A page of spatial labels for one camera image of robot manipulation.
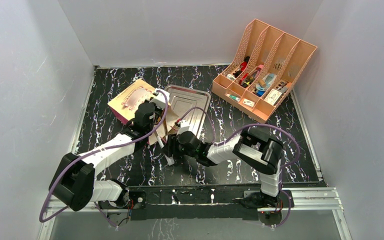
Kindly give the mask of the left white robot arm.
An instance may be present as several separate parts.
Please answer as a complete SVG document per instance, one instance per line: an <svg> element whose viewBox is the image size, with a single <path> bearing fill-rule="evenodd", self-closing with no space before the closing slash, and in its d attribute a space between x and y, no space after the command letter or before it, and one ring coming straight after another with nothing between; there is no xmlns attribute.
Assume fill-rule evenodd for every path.
<svg viewBox="0 0 384 240"><path fill-rule="evenodd" d="M117 208L127 206L129 188L116 179L98 180L97 175L141 150L163 113L164 109L155 103L141 103L134 117L112 140L86 153L64 155L49 185L50 194L75 212L92 202L108 201Z"/></svg>

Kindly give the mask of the pink paper bag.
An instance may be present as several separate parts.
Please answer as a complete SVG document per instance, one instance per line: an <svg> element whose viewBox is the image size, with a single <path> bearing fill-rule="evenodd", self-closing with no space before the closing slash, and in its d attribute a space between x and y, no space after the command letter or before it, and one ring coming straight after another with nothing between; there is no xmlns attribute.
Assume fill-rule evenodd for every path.
<svg viewBox="0 0 384 240"><path fill-rule="evenodd" d="M149 97L150 94L154 92L156 88L148 84L142 79L138 79L130 84L125 90L123 90L120 94L114 97L112 100L108 102L108 106L116 116L118 120L120 120L123 124L126 124L129 120L134 119L135 112L138 109L138 106L145 102L150 102ZM165 117L166 124L168 126L168 130L175 130L175 122L180 117L174 113L171 104L168 105L168 112ZM157 129L159 134L162 134L163 127L162 125Z"/></svg>

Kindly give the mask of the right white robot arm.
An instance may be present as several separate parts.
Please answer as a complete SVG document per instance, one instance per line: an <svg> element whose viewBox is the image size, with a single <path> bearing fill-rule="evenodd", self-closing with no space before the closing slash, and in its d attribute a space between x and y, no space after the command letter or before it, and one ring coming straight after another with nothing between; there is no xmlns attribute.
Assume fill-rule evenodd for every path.
<svg viewBox="0 0 384 240"><path fill-rule="evenodd" d="M241 160L259 172L259 192L247 193L236 202L248 209L276 208L282 199L280 193L281 156L283 144L268 134L246 128L225 142L204 142L191 131L170 134L162 152L169 164L184 156L195 159L205 167L229 160Z"/></svg>

